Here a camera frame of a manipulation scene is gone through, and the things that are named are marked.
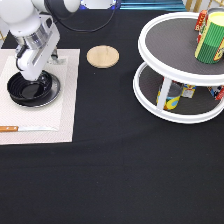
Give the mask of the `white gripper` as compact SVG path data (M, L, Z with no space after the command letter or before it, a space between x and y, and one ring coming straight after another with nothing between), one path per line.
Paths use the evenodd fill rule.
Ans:
M33 34L19 38L16 66L26 80L39 78L59 39L59 31L52 18L41 18L41 25Z

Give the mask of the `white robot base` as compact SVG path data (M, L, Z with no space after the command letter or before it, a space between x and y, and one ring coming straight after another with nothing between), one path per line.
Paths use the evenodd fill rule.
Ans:
M81 9L109 9L115 6L117 0L81 0Z

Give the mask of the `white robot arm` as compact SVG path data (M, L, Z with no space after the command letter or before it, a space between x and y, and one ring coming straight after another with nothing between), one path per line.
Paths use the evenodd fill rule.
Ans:
M54 18L66 19L80 0L0 0L0 18L16 39L16 66L26 80L39 78L59 39Z

